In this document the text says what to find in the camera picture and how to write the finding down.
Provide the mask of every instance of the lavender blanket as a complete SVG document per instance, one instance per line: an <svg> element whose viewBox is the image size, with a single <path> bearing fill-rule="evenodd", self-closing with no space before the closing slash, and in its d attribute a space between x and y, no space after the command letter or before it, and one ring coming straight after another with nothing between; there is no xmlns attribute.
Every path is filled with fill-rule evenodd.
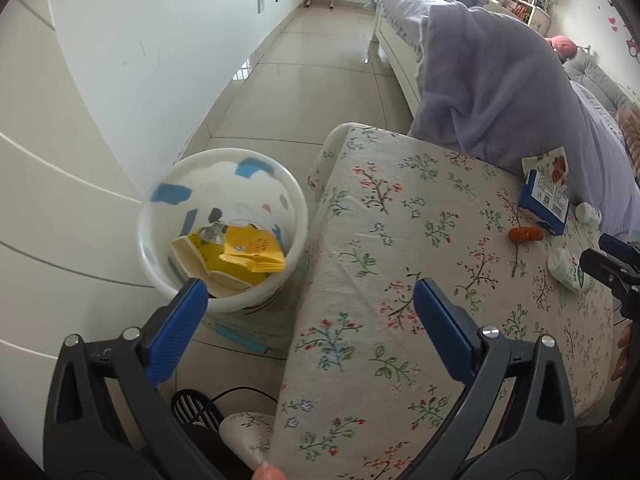
<svg viewBox="0 0 640 480"><path fill-rule="evenodd" d="M410 135L522 176L520 159L564 146L567 196L602 231L640 230L640 190L615 136L573 90L544 38L503 14L432 6L420 24L422 101Z"/></svg>

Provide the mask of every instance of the white bottle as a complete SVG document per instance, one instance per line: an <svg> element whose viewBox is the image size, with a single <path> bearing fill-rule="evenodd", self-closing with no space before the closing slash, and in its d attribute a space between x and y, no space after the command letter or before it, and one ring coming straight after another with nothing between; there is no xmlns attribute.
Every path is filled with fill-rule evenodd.
<svg viewBox="0 0 640 480"><path fill-rule="evenodd" d="M575 218L583 224L600 227L602 213L597 207L592 206L590 203L582 202L575 207Z"/></svg>
<svg viewBox="0 0 640 480"><path fill-rule="evenodd" d="M569 290L578 293L589 290L591 277L584 273L578 261L566 249L551 251L546 266L551 275Z"/></svg>

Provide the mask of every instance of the person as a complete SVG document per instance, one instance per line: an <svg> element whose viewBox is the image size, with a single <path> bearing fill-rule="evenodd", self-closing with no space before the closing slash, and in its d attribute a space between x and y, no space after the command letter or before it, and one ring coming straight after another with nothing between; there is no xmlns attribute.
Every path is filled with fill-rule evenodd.
<svg viewBox="0 0 640 480"><path fill-rule="evenodd" d="M631 342L631 323L625 326L625 329L620 334L620 338L618 339L618 348L622 349L620 355L618 356L618 362L616 363L616 368L613 370L611 374L611 380L615 381L622 377L622 374L625 373L626 363L629 359L629 343Z"/></svg>
<svg viewBox="0 0 640 480"><path fill-rule="evenodd" d="M255 470L251 480L287 480L287 477L280 469L265 460Z"/></svg>

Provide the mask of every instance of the floral tablecloth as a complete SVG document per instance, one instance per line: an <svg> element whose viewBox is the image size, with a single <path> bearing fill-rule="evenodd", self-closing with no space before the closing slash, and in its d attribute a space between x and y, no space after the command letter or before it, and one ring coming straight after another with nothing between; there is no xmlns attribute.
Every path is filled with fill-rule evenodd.
<svg viewBox="0 0 640 480"><path fill-rule="evenodd" d="M517 178L359 124L332 132L308 184L318 204L306 288L268 455L289 479L393 479L447 415L462 386L413 309L421 277L478 325L516 339L555 336L575 413L598 399L609 370L610 293L595 283L574 294L546 270L550 248L579 255L597 245L596 229L571 212L563 237L516 247L508 230L530 225L516 207ZM507 380L489 428L510 389Z"/></svg>

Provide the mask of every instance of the pink pillow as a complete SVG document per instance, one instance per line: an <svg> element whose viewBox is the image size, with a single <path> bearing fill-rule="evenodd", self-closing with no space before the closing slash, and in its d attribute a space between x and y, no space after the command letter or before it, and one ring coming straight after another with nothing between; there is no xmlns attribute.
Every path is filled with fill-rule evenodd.
<svg viewBox="0 0 640 480"><path fill-rule="evenodd" d="M560 54L571 59L578 54L578 46L566 36L554 36L552 38L545 38L546 42Z"/></svg>

